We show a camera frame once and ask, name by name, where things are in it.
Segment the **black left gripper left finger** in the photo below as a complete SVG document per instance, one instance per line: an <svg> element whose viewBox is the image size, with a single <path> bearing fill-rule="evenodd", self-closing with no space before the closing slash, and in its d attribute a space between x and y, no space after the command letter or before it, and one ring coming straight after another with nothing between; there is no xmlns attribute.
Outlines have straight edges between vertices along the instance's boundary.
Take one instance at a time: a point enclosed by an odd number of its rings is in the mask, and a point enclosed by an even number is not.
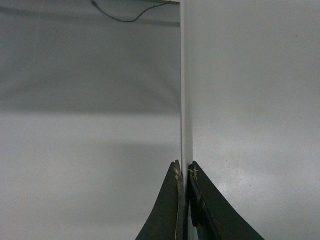
<svg viewBox="0 0 320 240"><path fill-rule="evenodd" d="M186 240L186 195L178 160L171 162L137 240Z"/></svg>

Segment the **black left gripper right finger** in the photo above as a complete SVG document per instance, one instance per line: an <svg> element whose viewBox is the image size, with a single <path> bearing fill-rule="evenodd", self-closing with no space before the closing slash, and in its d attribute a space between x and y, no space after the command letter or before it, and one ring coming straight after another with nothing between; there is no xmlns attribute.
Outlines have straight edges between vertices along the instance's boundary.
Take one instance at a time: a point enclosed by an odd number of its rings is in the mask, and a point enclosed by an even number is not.
<svg viewBox="0 0 320 240"><path fill-rule="evenodd" d="M187 195L199 240L262 240L225 199L196 161L188 167Z"/></svg>

